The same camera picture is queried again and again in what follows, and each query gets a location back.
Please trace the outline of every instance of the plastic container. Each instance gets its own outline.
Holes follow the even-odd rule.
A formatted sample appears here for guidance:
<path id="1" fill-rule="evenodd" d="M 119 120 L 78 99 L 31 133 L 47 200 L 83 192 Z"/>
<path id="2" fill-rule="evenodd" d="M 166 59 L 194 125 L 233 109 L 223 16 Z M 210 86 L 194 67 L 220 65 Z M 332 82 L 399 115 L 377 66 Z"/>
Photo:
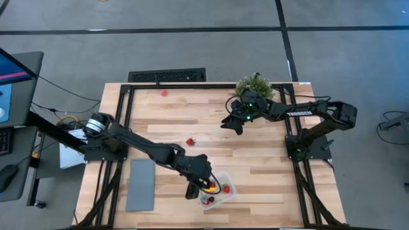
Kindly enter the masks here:
<path id="1" fill-rule="evenodd" d="M 230 201 L 231 199 L 236 197 L 237 191 L 235 186 L 233 185 L 233 183 L 231 182 L 231 179 L 229 177 L 229 175 L 226 172 L 220 172 L 218 174 L 215 175 L 215 177 L 217 178 L 217 180 L 219 181 L 220 185 L 222 186 L 223 184 L 227 184 L 230 187 L 230 192 L 224 193 L 223 191 L 221 191 L 219 194 L 207 194 L 204 193 L 202 191 L 200 191 L 199 193 L 199 203 L 200 206 L 202 206 L 202 208 L 204 210 L 210 210 L 212 208 L 218 207 L 220 206 L 222 203 L 225 203 L 226 201 Z M 216 183 L 216 192 L 219 191 L 219 186 Z M 209 197 L 214 197 L 215 200 L 214 202 L 211 202 L 209 205 L 203 204 L 200 200 L 200 198 L 202 198 L 203 196 L 206 196 L 207 198 Z"/>

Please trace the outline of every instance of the red strawberry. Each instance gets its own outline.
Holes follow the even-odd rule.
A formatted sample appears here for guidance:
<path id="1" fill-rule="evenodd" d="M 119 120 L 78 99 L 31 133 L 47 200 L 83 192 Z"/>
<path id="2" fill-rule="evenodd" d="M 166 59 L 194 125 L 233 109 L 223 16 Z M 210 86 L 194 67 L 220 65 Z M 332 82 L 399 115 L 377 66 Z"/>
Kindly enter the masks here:
<path id="1" fill-rule="evenodd" d="M 229 187 L 229 185 L 226 185 L 226 186 L 223 188 L 223 192 L 224 192 L 224 193 L 230 193 L 230 187 Z"/>
<path id="2" fill-rule="evenodd" d="M 193 146 L 194 145 L 194 140 L 192 138 L 189 138 L 189 139 L 186 140 L 186 144 L 188 146 Z"/>

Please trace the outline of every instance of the yellow cable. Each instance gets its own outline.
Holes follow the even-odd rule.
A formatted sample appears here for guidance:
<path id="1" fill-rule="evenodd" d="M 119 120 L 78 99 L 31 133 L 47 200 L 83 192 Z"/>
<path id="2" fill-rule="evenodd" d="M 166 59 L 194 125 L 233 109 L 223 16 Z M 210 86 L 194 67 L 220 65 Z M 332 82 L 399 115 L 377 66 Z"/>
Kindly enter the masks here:
<path id="1" fill-rule="evenodd" d="M 78 122 L 78 118 L 77 118 L 76 116 L 67 115 L 67 116 L 61 118 L 60 120 L 58 120 L 58 121 L 57 121 L 57 124 L 58 124 L 59 122 L 61 122 L 61 121 L 64 121 L 64 120 L 67 119 L 67 118 L 73 118 L 73 119 L 75 119 L 76 122 Z"/>

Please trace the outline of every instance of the keyboard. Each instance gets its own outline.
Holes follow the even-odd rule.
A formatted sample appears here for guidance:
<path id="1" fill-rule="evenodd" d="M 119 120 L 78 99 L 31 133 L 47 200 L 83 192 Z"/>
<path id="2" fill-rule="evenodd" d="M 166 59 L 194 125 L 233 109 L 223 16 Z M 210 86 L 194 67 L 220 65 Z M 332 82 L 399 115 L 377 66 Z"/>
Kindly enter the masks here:
<path id="1" fill-rule="evenodd" d="M 128 82 L 204 82 L 204 68 L 129 72 Z"/>
<path id="2" fill-rule="evenodd" d="M 14 128 L 0 128 L 0 156 L 12 153 Z"/>

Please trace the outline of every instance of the robotic arm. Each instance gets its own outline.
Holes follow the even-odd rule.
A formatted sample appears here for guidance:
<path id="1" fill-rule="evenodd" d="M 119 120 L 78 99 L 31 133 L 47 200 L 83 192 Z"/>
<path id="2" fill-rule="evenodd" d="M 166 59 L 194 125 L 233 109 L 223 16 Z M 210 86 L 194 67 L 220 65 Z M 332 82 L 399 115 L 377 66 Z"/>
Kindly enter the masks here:
<path id="1" fill-rule="evenodd" d="M 97 148 L 115 153 L 128 145 L 146 153 L 156 164 L 178 171 L 180 176 L 186 177 L 189 181 L 186 199 L 197 198 L 199 190 L 210 188 L 212 184 L 209 179 L 212 176 L 212 167 L 205 154 L 185 156 L 185 150 L 177 144 L 151 142 L 124 128 L 109 114 L 93 114 L 84 133 L 88 139 L 97 141 L 96 145 L 81 146 L 84 151 Z"/>
<path id="2" fill-rule="evenodd" d="M 229 116 L 222 120 L 221 128 L 229 128 L 236 131 L 237 135 L 243 133 L 246 122 L 252 122 L 257 118 L 265 118 L 269 121 L 282 121 L 288 117 L 319 116 L 324 119 L 321 123 L 307 129 L 303 128 L 297 136 L 287 144 L 289 155 L 296 160 L 303 160 L 305 153 L 310 151 L 313 142 L 334 131 L 348 130 L 355 126 L 357 108 L 344 102 L 329 102 L 318 100 L 317 102 L 286 105 L 261 98 L 257 92 L 248 90 L 240 100 L 231 103 Z"/>

